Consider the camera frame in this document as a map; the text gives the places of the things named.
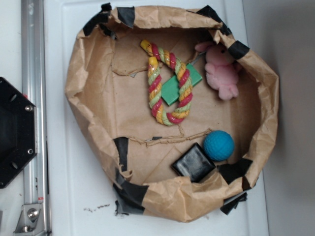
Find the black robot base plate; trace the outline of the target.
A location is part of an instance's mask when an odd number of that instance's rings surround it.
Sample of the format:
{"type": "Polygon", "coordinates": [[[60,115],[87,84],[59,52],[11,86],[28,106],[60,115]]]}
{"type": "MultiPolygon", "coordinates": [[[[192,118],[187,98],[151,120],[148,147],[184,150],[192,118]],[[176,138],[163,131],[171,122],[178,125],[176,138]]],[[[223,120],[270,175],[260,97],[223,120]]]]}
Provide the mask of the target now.
{"type": "Polygon", "coordinates": [[[34,106],[0,79],[0,187],[6,188],[36,155],[34,106]]]}

